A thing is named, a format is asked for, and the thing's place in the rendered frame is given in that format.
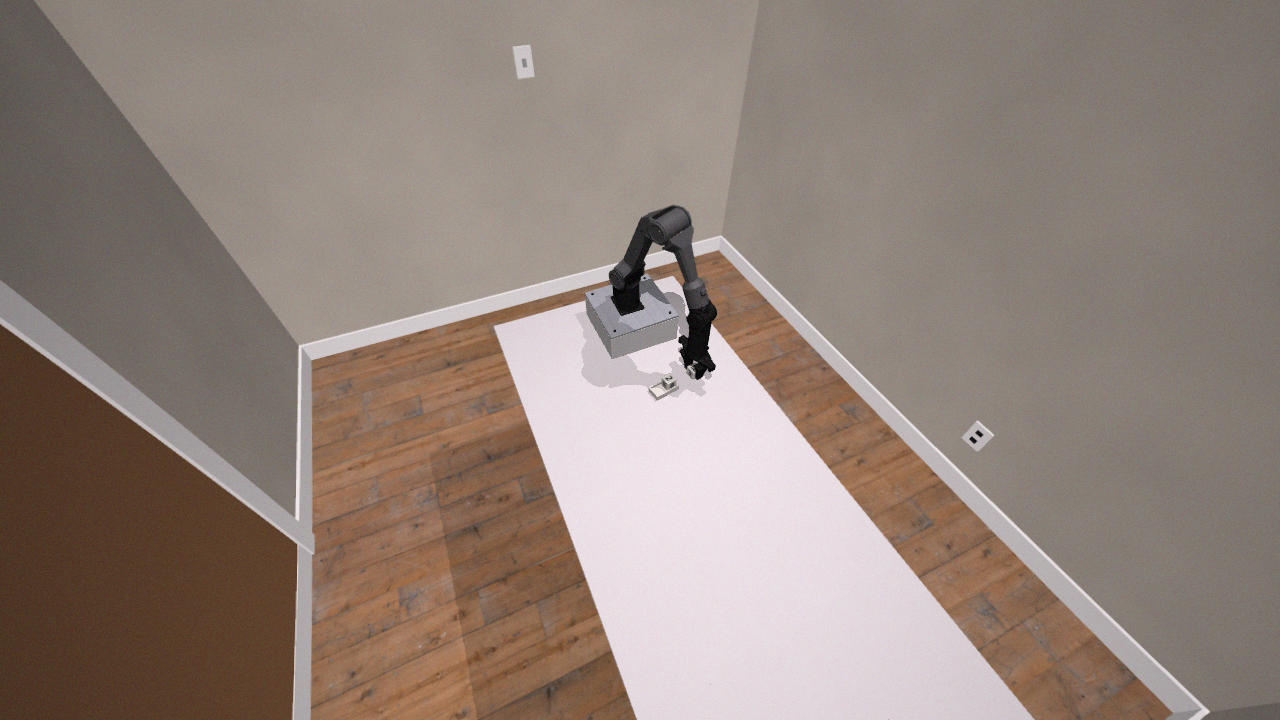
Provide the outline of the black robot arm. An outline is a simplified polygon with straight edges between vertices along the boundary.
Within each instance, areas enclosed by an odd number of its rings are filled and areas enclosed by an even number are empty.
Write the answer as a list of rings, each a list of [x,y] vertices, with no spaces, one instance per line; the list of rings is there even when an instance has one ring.
[[[686,316],[689,343],[704,347],[709,342],[710,324],[717,316],[717,309],[708,299],[704,281],[698,277],[692,252],[692,220],[685,208],[671,205],[664,209],[648,213],[637,223],[625,258],[609,272],[609,281],[613,286],[611,300],[621,316],[644,309],[639,299],[639,281],[641,281],[646,265],[644,259],[652,242],[664,245],[663,250],[675,252],[685,281],[682,290],[689,306],[689,316]],[[655,215],[657,213],[658,215]],[[648,238],[643,234],[646,234]]]

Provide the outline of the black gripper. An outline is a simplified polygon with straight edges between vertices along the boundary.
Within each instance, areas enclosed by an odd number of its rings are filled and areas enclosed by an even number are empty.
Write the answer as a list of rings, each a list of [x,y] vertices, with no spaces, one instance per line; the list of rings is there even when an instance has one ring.
[[[707,369],[708,369],[708,372],[714,372],[716,370],[716,364],[712,361],[710,355],[707,351],[707,350],[709,350],[708,345],[707,345],[708,348],[707,348],[707,346],[704,346],[704,347],[695,347],[695,346],[692,346],[692,345],[689,343],[689,338],[685,334],[681,336],[681,337],[678,337],[678,343],[684,345],[684,348],[680,348],[678,352],[684,357],[685,368],[687,369],[687,366],[692,364],[692,360],[698,363],[698,364],[694,365],[695,370],[696,370],[696,379],[700,379],[704,375],[704,373],[707,372]],[[687,345],[689,345],[689,347],[687,347]]]

